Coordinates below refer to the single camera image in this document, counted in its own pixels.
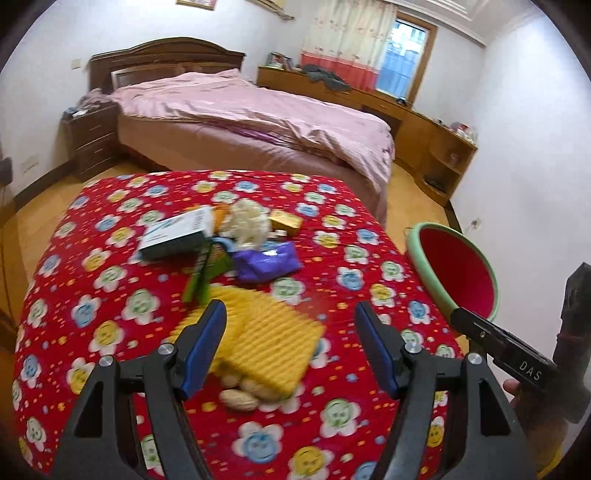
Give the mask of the person's right hand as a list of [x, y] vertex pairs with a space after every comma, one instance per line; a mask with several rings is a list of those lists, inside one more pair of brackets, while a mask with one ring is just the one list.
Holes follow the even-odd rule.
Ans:
[[506, 394], [512, 397], [511, 403], [515, 404], [518, 400], [518, 396], [521, 391], [520, 382], [515, 379], [509, 378], [503, 382], [502, 387]]

